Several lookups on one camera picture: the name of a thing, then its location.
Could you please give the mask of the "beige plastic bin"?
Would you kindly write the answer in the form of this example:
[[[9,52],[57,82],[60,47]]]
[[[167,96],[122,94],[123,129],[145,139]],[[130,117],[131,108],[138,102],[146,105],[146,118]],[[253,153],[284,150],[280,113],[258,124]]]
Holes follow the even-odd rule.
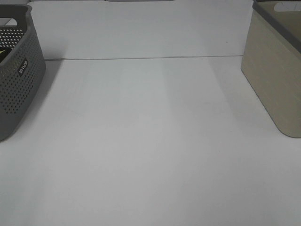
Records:
[[[255,0],[241,71],[277,129],[301,136],[301,2]]]

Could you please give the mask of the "grey perforated plastic basket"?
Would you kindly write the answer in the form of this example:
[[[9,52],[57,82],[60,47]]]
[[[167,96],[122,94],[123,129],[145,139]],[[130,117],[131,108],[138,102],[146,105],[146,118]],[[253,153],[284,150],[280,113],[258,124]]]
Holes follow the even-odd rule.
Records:
[[[0,27],[0,139],[11,136],[31,105],[46,71],[31,6],[2,4],[0,17],[16,25]]]

